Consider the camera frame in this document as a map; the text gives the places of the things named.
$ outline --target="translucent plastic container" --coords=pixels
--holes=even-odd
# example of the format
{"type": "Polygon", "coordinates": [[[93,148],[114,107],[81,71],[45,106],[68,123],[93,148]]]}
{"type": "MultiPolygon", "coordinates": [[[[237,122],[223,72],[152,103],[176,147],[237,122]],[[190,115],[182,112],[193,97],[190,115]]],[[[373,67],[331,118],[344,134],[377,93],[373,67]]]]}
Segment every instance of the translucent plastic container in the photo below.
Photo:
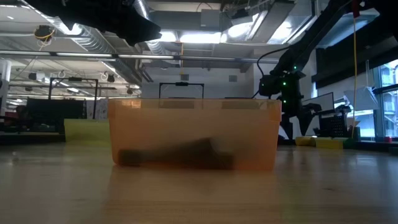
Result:
{"type": "Polygon", "coordinates": [[[135,152],[164,150],[155,163],[168,167],[182,154],[197,155],[183,160],[186,167],[215,152],[229,158],[229,169],[272,170],[280,119],[276,100],[110,100],[113,161],[126,165],[125,156],[141,155],[135,152]]]}

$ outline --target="yellow box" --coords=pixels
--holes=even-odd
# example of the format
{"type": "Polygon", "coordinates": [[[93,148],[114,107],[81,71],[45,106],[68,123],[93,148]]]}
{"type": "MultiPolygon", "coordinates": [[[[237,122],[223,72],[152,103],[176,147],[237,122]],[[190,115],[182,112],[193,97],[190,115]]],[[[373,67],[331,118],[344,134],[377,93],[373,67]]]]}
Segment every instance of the yellow box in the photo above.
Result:
{"type": "Polygon", "coordinates": [[[332,139],[332,138],[316,138],[317,148],[322,149],[343,149],[343,139],[332,139]]]}
{"type": "Polygon", "coordinates": [[[111,146],[109,121],[65,119],[67,144],[82,146],[111,146]]]}

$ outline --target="orange plastic bin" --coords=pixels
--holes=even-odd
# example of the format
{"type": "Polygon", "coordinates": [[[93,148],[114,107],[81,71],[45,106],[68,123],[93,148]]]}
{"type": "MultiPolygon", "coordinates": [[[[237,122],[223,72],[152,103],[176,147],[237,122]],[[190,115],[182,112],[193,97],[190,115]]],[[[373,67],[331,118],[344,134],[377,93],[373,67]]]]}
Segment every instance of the orange plastic bin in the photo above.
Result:
{"type": "Polygon", "coordinates": [[[136,99],[109,101],[113,161],[209,139],[233,158],[232,169],[272,170],[281,104],[277,100],[136,99]]]}

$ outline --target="table surface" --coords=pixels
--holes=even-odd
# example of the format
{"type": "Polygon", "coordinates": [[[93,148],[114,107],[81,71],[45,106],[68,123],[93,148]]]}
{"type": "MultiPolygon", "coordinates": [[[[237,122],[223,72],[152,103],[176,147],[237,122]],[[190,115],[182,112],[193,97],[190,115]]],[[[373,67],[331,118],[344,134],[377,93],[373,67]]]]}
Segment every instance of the table surface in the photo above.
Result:
{"type": "Polygon", "coordinates": [[[151,170],[108,148],[1,146],[0,223],[398,223],[398,157],[280,147],[269,173],[151,170]]]}

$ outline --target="ceiling light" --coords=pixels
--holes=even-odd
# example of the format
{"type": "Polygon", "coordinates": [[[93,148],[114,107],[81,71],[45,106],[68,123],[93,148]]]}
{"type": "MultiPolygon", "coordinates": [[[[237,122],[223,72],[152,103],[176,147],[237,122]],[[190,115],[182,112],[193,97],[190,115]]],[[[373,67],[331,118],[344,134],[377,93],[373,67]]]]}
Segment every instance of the ceiling light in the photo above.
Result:
{"type": "Polygon", "coordinates": [[[116,58],[88,58],[87,60],[94,62],[115,62],[116,58]]]}
{"type": "Polygon", "coordinates": [[[239,37],[249,32],[251,26],[252,22],[247,22],[232,26],[231,28],[228,29],[228,35],[232,38],[239,37]]]}
{"type": "Polygon", "coordinates": [[[61,84],[61,85],[63,85],[63,86],[69,86],[68,84],[63,83],[63,82],[60,82],[59,84],[61,84]]]}
{"type": "Polygon", "coordinates": [[[293,42],[300,37],[309,27],[312,26],[312,24],[316,21],[316,19],[318,19],[317,16],[314,16],[312,19],[310,19],[307,24],[305,24],[296,34],[293,35],[292,38],[290,39],[285,39],[282,44],[286,44],[286,42],[288,44],[293,44],[293,42]]]}
{"type": "Polygon", "coordinates": [[[61,23],[57,28],[66,35],[79,35],[83,31],[79,24],[73,25],[72,30],[69,30],[64,23],[61,23]]]}
{"type": "Polygon", "coordinates": [[[176,42],[177,41],[174,31],[164,31],[164,32],[160,32],[160,33],[162,34],[162,37],[155,41],[161,41],[161,42],[176,42]]]}
{"type": "Polygon", "coordinates": [[[78,92],[79,92],[79,90],[76,89],[76,88],[68,88],[68,90],[70,90],[70,91],[72,91],[72,92],[75,92],[75,93],[78,93],[78,92]]]}
{"type": "Polygon", "coordinates": [[[21,51],[21,50],[0,50],[0,54],[50,56],[50,53],[48,53],[48,52],[28,52],[28,51],[21,51]]]}
{"type": "Polygon", "coordinates": [[[289,22],[283,22],[275,31],[271,39],[285,39],[292,33],[292,25],[289,22]]]}
{"type": "Polygon", "coordinates": [[[88,54],[88,53],[57,53],[58,56],[67,57],[112,57],[111,54],[88,54]]]}
{"type": "Polygon", "coordinates": [[[164,59],[173,60],[173,56],[169,55],[119,55],[119,58],[136,58],[136,59],[164,59]]]}
{"type": "Polygon", "coordinates": [[[252,16],[253,22],[256,21],[257,17],[259,17],[259,13],[257,13],[257,14],[255,14],[255,15],[252,16]]]}
{"type": "Polygon", "coordinates": [[[227,42],[227,40],[228,40],[228,36],[226,34],[221,35],[221,39],[220,39],[221,43],[225,43],[225,42],[227,42]]]}
{"type": "Polygon", "coordinates": [[[14,5],[0,5],[0,7],[17,7],[17,6],[14,6],[14,5]]]}
{"type": "Polygon", "coordinates": [[[267,14],[268,14],[268,11],[262,11],[260,14],[253,15],[252,28],[251,28],[249,35],[246,37],[246,40],[251,40],[254,37],[254,35],[259,30],[262,22],[266,18],[267,14]]]}
{"type": "Polygon", "coordinates": [[[180,41],[183,43],[195,43],[195,44],[219,44],[221,39],[221,33],[202,33],[202,32],[189,32],[183,34],[180,41]]]}

